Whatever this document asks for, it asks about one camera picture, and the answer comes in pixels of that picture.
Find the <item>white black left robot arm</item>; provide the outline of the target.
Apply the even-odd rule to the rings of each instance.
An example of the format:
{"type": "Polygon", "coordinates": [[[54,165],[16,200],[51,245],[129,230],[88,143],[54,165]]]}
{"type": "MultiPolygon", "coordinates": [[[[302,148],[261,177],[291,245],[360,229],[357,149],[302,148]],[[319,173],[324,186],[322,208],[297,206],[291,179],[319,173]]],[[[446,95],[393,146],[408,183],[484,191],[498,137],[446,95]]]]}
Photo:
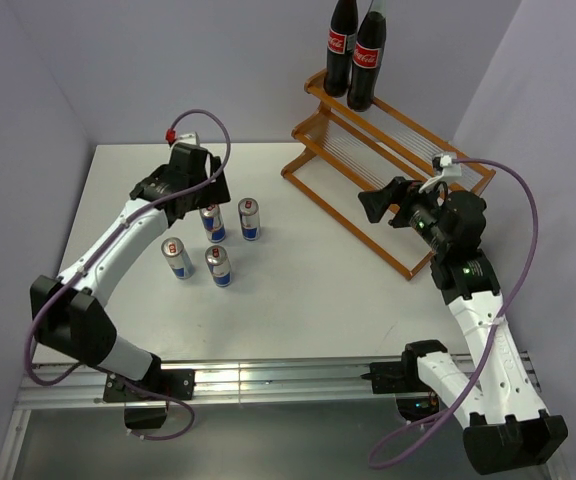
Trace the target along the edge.
{"type": "Polygon", "coordinates": [[[140,399],[158,395],[160,358],[122,338],[105,307],[134,262],[176,221],[229,202],[225,164],[201,146],[174,143],[168,162],[136,183],[117,219],[86,253],[56,277],[41,275],[31,285],[26,344],[122,377],[140,399]]]}

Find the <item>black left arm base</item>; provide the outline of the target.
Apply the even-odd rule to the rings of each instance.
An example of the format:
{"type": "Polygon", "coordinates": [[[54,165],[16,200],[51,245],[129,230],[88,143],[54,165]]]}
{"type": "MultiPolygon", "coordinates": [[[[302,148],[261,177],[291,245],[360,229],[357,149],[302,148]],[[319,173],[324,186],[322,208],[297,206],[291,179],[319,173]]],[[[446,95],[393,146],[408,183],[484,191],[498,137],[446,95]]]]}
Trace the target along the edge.
{"type": "Polygon", "coordinates": [[[194,387],[193,369],[163,370],[159,383],[154,387],[145,387],[116,374],[108,374],[102,402],[124,406],[124,426],[129,435],[142,440],[166,441],[188,433],[194,426],[196,413],[188,404],[193,398],[194,387]],[[187,424],[176,433],[157,434],[171,414],[173,406],[188,413],[187,424]]]}

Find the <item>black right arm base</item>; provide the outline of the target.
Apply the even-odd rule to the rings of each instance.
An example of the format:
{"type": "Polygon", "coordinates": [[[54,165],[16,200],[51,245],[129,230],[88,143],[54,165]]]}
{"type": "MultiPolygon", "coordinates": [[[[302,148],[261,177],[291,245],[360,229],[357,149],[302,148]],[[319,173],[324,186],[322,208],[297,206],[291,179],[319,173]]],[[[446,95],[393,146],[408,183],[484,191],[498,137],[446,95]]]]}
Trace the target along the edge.
{"type": "Polygon", "coordinates": [[[437,394],[419,380],[409,380],[402,361],[373,362],[360,378],[371,384],[374,395],[393,394],[397,411],[405,420],[428,418],[440,410],[437,394]]]}

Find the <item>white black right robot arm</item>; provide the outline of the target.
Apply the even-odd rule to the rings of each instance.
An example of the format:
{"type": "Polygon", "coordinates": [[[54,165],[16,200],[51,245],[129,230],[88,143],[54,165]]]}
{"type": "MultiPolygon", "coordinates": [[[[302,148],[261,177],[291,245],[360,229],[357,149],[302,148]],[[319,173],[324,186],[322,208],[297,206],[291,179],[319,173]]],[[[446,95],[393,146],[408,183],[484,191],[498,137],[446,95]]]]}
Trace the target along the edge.
{"type": "Polygon", "coordinates": [[[463,428],[467,458],[481,475],[545,464],[568,436],[565,420],[549,413],[531,383],[503,313],[504,297],[480,247],[485,201],[470,191],[442,193],[442,182],[394,178],[359,193],[367,219],[412,228],[431,248],[431,277],[457,321],[475,370],[466,375],[438,340],[404,347],[398,382],[436,393],[446,410],[424,418],[432,431],[454,417],[463,428]]]}

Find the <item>cola glass bottle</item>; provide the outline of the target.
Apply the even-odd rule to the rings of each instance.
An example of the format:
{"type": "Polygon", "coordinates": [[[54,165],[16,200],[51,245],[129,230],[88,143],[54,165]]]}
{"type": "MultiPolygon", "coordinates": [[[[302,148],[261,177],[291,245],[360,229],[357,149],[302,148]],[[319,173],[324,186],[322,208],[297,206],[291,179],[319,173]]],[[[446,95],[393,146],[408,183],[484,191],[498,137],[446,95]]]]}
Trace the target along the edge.
{"type": "Polygon", "coordinates": [[[352,56],[347,106],[357,112],[368,110],[381,68],[387,37],[385,2],[373,0],[359,27],[352,56]]]}
{"type": "Polygon", "coordinates": [[[352,52],[358,29],[358,9],[355,0],[338,0],[327,36],[326,74],[324,91],[339,98],[349,85],[352,52]]]}

